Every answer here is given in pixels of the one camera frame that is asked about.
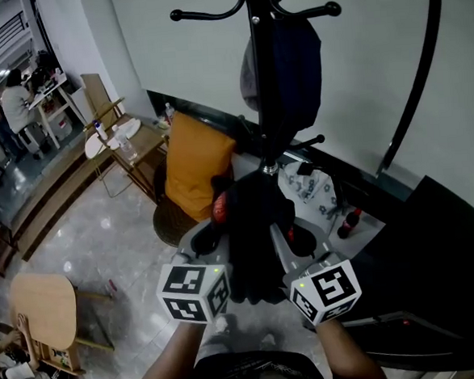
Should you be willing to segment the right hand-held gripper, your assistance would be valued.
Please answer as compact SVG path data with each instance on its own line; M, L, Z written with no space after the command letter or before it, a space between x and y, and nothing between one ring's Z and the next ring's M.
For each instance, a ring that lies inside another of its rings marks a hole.
M291 247L275 223L271 241L285 272L287 299L308 323L320 325L351 310L363 291L350 260L335 252L321 227L300 217L293 222Z

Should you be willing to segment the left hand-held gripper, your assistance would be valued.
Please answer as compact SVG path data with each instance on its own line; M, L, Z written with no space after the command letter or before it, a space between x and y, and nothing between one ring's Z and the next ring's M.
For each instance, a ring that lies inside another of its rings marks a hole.
M180 322L208 324L226 311L231 296L227 265L229 233L206 219L186 232L179 253L161 268L157 297L167 314Z

